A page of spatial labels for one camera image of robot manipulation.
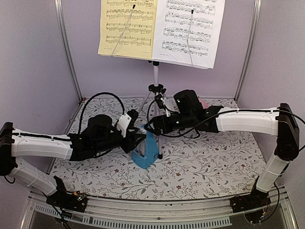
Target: floral pattern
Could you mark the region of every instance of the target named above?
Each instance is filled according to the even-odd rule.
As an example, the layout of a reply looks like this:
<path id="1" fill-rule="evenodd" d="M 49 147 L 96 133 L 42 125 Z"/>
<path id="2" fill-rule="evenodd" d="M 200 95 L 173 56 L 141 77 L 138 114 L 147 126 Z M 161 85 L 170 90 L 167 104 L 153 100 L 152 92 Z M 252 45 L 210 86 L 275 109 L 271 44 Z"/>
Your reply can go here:
<path id="1" fill-rule="evenodd" d="M 143 99 L 122 99 L 125 109 L 138 109 Z M 137 120 L 145 124 L 147 101 Z M 209 105 L 237 108 L 234 100 L 205 99 Z M 82 129 L 97 114 L 112 117 L 113 123 L 122 114 L 120 104 L 112 98 L 94 99 L 84 114 Z M 70 129 L 75 133 L 79 116 Z M 190 132 L 187 136 L 196 136 Z M 201 133 L 197 139 L 161 137 L 163 159 L 147 170 L 137 167 L 131 155 L 121 149 L 82 162 L 56 159 L 51 175 L 60 177 L 68 190 L 80 190 L 92 196 L 180 200 L 214 198 L 249 192 L 265 161 L 252 135 L 247 132 Z"/>

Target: pink object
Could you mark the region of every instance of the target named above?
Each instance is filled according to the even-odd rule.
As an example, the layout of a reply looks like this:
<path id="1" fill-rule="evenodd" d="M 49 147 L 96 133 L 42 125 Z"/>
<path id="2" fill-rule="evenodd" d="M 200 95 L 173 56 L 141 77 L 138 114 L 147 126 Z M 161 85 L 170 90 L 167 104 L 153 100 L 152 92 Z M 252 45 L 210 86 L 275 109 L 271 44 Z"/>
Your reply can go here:
<path id="1" fill-rule="evenodd" d="M 209 107 L 209 105 L 208 105 L 204 100 L 199 99 L 199 101 L 201 102 L 202 107 L 203 107 L 204 109 L 207 109 L 207 108 Z"/>

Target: wall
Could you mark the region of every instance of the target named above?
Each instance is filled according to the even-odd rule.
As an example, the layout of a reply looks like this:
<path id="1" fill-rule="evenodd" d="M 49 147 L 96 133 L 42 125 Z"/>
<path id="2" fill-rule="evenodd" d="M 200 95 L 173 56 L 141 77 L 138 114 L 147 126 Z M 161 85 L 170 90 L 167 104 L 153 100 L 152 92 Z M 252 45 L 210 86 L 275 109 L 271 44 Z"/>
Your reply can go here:
<path id="1" fill-rule="evenodd" d="M 62 3 L 71 54 L 82 93 L 109 91 L 119 96 L 144 96 L 153 83 L 147 61 L 103 57 L 100 41 L 101 0 Z M 168 95 L 192 88 L 205 97 L 233 98 L 241 75 L 252 23 L 254 0 L 227 0 L 213 70 L 160 65 L 160 83 Z"/>
<path id="2" fill-rule="evenodd" d="M 274 107 L 289 103 L 305 118 L 305 4 L 302 0 L 263 0 L 250 68 L 239 102 L 241 107 Z M 299 122 L 300 144 L 305 144 L 305 127 Z M 256 135 L 268 159 L 275 137 Z M 293 161 L 284 182 L 299 228 L 305 228 L 305 153 Z"/>
<path id="3" fill-rule="evenodd" d="M 54 0 L 0 1 L 0 125 L 60 134 L 77 107 Z M 45 169 L 49 158 L 30 160 Z M 0 177 L 0 228 L 16 229 L 30 189 Z"/>

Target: sheet of paper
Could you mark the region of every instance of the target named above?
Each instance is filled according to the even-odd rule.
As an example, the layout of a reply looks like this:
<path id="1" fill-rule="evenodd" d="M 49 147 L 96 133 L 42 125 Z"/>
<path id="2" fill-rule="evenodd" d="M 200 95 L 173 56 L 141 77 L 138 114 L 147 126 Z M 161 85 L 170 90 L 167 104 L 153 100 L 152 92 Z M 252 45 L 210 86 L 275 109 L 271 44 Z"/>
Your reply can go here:
<path id="1" fill-rule="evenodd" d="M 98 54 L 152 59 L 156 9 L 157 0 L 102 0 Z"/>
<path id="2" fill-rule="evenodd" d="M 225 0 L 158 1 L 152 58 L 213 68 L 224 4 Z"/>

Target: yellow sheet music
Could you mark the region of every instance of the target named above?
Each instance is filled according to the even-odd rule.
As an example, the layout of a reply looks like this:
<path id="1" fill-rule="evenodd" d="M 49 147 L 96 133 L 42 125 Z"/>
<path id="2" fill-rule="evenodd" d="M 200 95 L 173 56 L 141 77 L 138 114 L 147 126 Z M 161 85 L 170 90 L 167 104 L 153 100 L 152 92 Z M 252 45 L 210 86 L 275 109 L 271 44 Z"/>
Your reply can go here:
<path id="1" fill-rule="evenodd" d="M 98 54 L 151 60 L 156 11 L 157 0 L 102 0 Z"/>

